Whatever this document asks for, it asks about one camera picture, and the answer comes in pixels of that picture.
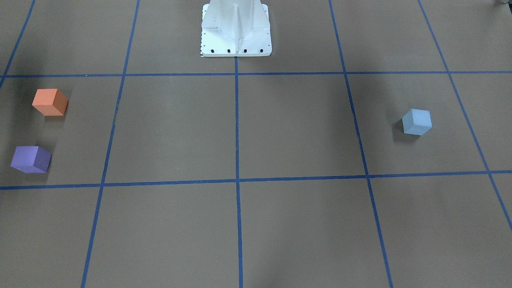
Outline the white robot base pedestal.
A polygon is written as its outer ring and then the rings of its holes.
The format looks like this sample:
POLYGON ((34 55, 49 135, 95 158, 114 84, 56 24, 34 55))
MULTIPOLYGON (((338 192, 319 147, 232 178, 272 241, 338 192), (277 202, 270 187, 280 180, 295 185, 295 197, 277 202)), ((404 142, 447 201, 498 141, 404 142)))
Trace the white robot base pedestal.
POLYGON ((202 7, 201 57, 272 53, 268 6, 259 0, 211 0, 202 7))

